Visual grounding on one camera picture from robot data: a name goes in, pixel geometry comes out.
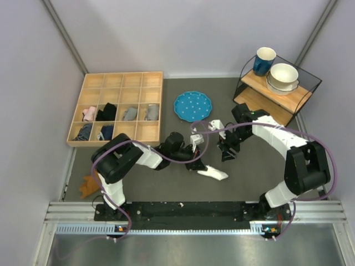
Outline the white underwear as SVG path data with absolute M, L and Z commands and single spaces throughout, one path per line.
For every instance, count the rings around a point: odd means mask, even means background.
M 229 176 L 225 172 L 222 172 L 212 166 L 207 165 L 204 170 L 198 170 L 198 174 L 214 178 L 218 181 L 222 181 L 224 179 L 227 179 Z

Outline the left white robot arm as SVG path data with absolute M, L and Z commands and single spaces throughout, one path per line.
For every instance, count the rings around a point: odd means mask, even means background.
M 183 162 L 187 170 L 205 171 L 207 166 L 201 159 L 198 147 L 185 145 L 184 137 L 172 132 L 157 147 L 145 147 L 136 142 L 128 142 L 125 133 L 119 134 L 91 156 L 94 169 L 103 186 L 102 194 L 107 205 L 106 212 L 112 219 L 121 219 L 126 212 L 123 192 L 123 178 L 135 165 L 146 166 L 160 171 L 171 162 Z

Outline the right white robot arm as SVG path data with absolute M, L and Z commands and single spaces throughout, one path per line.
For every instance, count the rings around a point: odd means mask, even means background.
M 223 161 L 235 159 L 240 144 L 253 135 L 265 140 L 285 159 L 283 181 L 260 196 L 257 211 L 263 218 L 272 219 L 280 206 L 329 183 L 326 151 L 317 141 L 307 141 L 285 131 L 263 109 L 251 111 L 246 104 L 237 104 L 231 112 L 240 127 L 226 130 L 220 120 L 213 120 L 209 125 L 209 130 L 219 130 L 217 146 Z

